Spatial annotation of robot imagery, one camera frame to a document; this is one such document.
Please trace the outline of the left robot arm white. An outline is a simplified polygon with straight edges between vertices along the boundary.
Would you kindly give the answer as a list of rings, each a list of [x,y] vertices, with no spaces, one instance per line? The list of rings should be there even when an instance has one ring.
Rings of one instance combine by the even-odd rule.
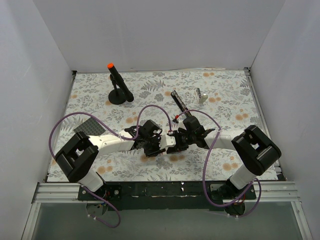
[[[106,196],[102,178],[92,169],[95,159],[116,152],[143,149],[147,157],[155,157],[166,151],[161,148],[160,127],[148,120],[143,126],[131,126],[119,136],[113,134],[86,135],[80,131],[58,151],[54,159],[71,183],[79,183],[89,189],[95,200]]]

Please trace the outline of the beige stapler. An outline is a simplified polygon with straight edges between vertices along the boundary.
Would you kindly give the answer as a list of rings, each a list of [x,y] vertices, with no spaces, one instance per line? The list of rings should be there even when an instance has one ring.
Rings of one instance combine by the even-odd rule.
[[[208,99],[208,95],[202,93],[199,88],[195,89],[195,96],[199,104],[203,104]]]

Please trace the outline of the black stapler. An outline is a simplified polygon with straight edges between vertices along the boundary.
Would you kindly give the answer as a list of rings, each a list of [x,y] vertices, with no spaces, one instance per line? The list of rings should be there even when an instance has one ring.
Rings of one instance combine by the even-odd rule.
[[[172,99],[174,100],[174,102],[177,104],[177,106],[179,107],[181,112],[184,112],[184,115],[186,117],[191,117],[192,114],[188,111],[189,109],[187,108],[187,106],[185,105],[185,103],[181,100],[181,98],[179,97],[178,93],[173,90],[170,93]]]

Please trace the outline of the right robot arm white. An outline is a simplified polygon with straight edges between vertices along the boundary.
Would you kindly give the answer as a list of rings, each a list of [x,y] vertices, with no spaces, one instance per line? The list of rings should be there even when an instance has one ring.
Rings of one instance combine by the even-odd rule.
[[[178,125],[178,130],[161,137],[168,143],[166,154],[183,152],[190,145],[202,149],[227,149],[236,151],[242,166],[221,186],[217,193],[237,199],[245,192],[247,185],[255,177],[261,176],[281,156],[278,146],[256,125],[245,130],[218,133],[214,128],[205,129],[195,116],[189,116]]]

